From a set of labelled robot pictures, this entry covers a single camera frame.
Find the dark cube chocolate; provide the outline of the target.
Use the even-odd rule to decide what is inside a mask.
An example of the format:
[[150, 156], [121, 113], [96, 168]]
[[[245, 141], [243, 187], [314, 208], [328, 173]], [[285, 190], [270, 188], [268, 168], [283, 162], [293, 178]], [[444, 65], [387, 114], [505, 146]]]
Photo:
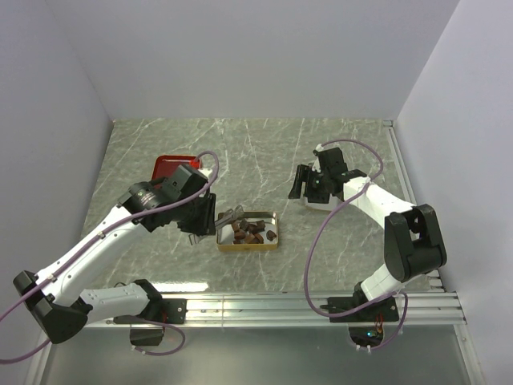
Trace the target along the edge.
[[257, 221], [256, 222], [256, 231], [258, 233], [265, 231], [265, 226], [266, 226], [266, 224], [263, 220]]

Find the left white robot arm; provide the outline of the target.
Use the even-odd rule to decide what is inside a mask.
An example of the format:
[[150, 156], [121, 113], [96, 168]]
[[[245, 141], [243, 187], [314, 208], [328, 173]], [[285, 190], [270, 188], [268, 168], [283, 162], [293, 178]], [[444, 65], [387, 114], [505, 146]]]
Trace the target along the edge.
[[216, 196], [209, 191], [213, 171], [180, 165], [170, 177], [133, 184], [105, 218], [56, 262], [37, 273], [22, 271], [14, 287], [53, 344], [77, 335], [85, 325], [115, 317], [159, 321], [161, 293], [146, 279], [125, 286], [90, 290], [107, 265], [141, 237], [177, 224], [197, 237], [215, 234]]

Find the metal tongs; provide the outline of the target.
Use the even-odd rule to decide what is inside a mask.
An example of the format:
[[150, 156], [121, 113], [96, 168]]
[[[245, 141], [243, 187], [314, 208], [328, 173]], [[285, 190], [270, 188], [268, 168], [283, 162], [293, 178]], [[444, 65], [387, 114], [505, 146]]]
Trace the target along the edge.
[[[216, 232], [219, 229], [222, 229], [226, 225], [230, 225], [234, 223], [235, 221], [238, 221], [244, 217], [244, 209], [241, 205], [238, 205], [234, 209], [229, 209], [223, 215], [220, 219], [214, 221], [214, 230], [213, 235], [216, 235]], [[195, 235], [190, 234], [188, 236], [188, 240], [190, 245], [197, 245], [199, 244], [203, 239], [206, 237], [209, 237], [209, 234], [207, 235]]]

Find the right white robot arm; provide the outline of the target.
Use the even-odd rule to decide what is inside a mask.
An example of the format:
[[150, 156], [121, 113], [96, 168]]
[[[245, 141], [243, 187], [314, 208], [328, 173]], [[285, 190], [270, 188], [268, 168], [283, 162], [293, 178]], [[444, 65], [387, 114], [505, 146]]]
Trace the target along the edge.
[[446, 264], [447, 255], [437, 214], [430, 205], [404, 201], [376, 184], [376, 174], [351, 170], [334, 141], [319, 144], [312, 164], [297, 166], [290, 200], [303, 199], [308, 206], [328, 211], [307, 254], [310, 266], [325, 227], [345, 207], [352, 205], [384, 231], [383, 264], [358, 283], [353, 308], [334, 313], [333, 318], [355, 314], [370, 320], [381, 310], [381, 302], [407, 283]]

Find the round brown chocolate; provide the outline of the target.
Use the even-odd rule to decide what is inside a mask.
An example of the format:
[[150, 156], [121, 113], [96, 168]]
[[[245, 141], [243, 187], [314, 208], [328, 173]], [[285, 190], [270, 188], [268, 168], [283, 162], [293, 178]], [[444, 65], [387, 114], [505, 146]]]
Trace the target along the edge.
[[244, 240], [245, 244], [263, 244], [264, 238], [259, 234], [248, 234], [247, 237]]

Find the dark chocolate block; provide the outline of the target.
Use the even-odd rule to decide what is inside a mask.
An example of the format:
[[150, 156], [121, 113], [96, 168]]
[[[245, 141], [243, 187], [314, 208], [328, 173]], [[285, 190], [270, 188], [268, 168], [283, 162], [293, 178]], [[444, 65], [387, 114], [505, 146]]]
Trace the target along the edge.
[[259, 228], [256, 224], [248, 223], [246, 231], [251, 234], [255, 234], [259, 232]]

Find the brown oval chocolate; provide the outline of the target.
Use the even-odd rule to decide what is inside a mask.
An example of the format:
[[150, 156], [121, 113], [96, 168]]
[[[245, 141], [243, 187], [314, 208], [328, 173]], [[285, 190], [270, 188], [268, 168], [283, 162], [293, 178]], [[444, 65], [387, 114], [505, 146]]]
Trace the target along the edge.
[[233, 234], [233, 236], [234, 236], [234, 240], [233, 240], [234, 244], [244, 244], [244, 240], [247, 237], [247, 233], [245, 231], [239, 230], [239, 231], [235, 232]]

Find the grey tin lid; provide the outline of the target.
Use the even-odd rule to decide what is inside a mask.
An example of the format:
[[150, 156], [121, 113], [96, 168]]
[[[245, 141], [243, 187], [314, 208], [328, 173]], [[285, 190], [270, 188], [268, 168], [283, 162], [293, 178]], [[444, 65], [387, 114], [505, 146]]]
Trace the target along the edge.
[[337, 197], [330, 197], [329, 202], [325, 203], [325, 204], [311, 203], [308, 201], [308, 199], [306, 197], [304, 198], [304, 204], [305, 204], [306, 208], [323, 211], [323, 212], [333, 211], [336, 207], [339, 206], [340, 203], [341, 203], [341, 201]]

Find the dark heart chocolate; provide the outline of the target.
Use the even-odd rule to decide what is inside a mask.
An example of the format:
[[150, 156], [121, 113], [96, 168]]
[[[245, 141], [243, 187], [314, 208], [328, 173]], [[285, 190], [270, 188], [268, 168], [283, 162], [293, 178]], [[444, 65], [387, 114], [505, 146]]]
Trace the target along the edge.
[[267, 238], [268, 241], [274, 241], [277, 238], [277, 234], [274, 233], [272, 230], [269, 230], [266, 233], [266, 238]]

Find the dark chocolate piece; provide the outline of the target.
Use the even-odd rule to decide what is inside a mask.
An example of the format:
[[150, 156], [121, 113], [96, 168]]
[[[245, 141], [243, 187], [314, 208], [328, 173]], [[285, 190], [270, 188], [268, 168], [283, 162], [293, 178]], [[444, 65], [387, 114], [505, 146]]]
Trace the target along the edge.
[[248, 230], [248, 225], [249, 223], [245, 219], [237, 220], [232, 223], [232, 229], [234, 232], [246, 232]]

